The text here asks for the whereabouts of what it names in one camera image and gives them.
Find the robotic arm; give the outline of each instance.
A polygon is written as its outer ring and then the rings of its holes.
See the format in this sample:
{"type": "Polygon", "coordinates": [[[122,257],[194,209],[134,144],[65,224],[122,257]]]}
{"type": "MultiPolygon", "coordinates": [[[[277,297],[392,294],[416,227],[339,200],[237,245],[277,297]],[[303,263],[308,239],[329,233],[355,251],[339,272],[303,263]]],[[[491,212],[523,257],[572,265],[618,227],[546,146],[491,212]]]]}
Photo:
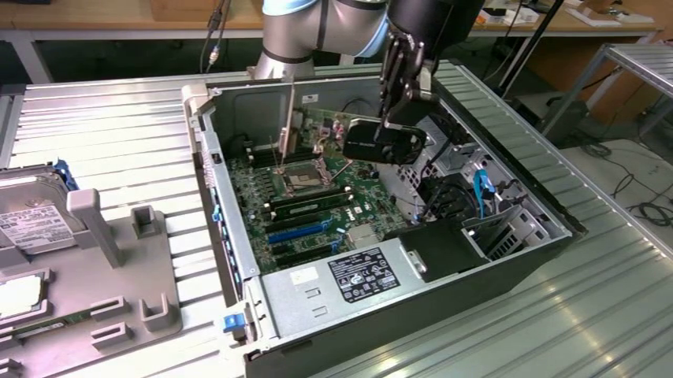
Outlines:
{"type": "Polygon", "coordinates": [[[357,160],[411,164],[425,139],[413,126],[437,106],[437,57],[467,38],[482,4],[388,0],[385,9],[384,0],[264,0],[264,51],[253,77],[309,76],[312,50],[367,57],[387,36],[380,122],[351,124],[343,153],[357,160]]]}
{"type": "Polygon", "coordinates": [[[412,164],[424,132],[415,124],[437,106],[432,74],[441,51],[467,38],[483,0],[391,0],[388,47],[380,72],[379,123],[351,124],[347,158],[412,164]]]}

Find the power supply label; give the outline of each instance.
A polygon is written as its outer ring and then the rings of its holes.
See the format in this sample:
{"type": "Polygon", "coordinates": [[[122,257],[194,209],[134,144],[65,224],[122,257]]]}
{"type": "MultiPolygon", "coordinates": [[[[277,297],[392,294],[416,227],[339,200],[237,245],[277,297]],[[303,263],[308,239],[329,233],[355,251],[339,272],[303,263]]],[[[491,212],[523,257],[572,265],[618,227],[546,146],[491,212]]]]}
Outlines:
{"type": "Polygon", "coordinates": [[[379,248],[328,262],[345,302],[353,303],[399,286],[379,248]]]}

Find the blue pcie slot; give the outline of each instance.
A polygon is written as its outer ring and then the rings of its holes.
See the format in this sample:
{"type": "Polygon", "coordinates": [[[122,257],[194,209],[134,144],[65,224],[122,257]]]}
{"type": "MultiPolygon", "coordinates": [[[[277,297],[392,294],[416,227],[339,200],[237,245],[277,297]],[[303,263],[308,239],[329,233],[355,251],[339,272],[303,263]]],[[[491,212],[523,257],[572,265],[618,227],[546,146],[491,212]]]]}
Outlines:
{"type": "Polygon", "coordinates": [[[269,235],[269,244],[281,243],[288,240],[300,238],[301,236],[319,234],[320,232],[327,231],[327,227],[331,223],[329,220],[324,220],[320,224],[315,224],[312,226],[301,227],[291,231],[280,232],[279,234],[269,235]]]}

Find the green circuit board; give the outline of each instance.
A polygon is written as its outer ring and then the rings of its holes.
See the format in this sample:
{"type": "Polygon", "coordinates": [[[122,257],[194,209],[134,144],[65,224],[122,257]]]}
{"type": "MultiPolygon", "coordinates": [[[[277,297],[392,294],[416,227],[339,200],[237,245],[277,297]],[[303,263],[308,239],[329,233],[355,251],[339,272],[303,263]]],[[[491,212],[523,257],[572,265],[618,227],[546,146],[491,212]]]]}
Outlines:
{"type": "MultiPolygon", "coordinates": [[[[376,240],[383,239],[387,232],[407,225],[379,178],[372,174],[375,167],[363,161],[348,163],[339,152],[339,141],[333,139],[333,136],[324,138],[324,134],[319,134],[319,127],[325,117],[333,117],[333,114],[323,110],[305,114],[307,121],[300,130],[300,145],[304,147],[312,147],[319,138],[325,139],[323,153],[315,155],[316,158],[283,164],[281,167],[273,165],[263,168],[255,168],[242,158],[228,161],[229,177],[238,198],[249,243],[263,274],[287,267],[285,265],[279,266],[279,254],[273,253],[272,247],[287,246],[289,248],[289,251],[280,255],[283,256],[300,254],[303,251],[331,245],[331,254],[337,254],[363,245],[361,241],[355,243],[349,237],[352,235],[348,230],[352,228],[360,225],[367,225],[364,229],[371,227],[375,235],[367,238],[367,242],[375,243],[376,240]],[[323,182],[319,182],[319,176],[315,172],[324,175],[320,176],[323,182]],[[337,191],[344,187],[348,187],[348,193],[339,195],[336,199],[348,199],[347,205],[311,212],[311,215],[317,216],[319,221],[325,222],[325,229],[312,235],[269,244],[269,235],[277,232],[265,231],[265,227],[273,221],[269,219],[268,211],[264,210],[264,204],[272,200],[304,198],[305,195],[327,190],[337,191]]],[[[301,227],[304,225],[284,229],[281,232],[301,227]]],[[[303,264],[313,259],[297,261],[292,265],[303,264]]]]}

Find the motherboard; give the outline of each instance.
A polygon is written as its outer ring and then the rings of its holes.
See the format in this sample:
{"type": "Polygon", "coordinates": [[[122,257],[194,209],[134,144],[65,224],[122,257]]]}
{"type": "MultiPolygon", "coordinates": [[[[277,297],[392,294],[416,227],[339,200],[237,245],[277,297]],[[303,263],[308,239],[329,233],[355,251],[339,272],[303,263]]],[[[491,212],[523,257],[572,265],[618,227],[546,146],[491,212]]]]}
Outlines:
{"type": "Polygon", "coordinates": [[[228,159],[263,274],[372,245],[407,226],[377,168],[339,152],[349,117],[303,109],[291,154],[248,148],[245,156],[228,159]]]}

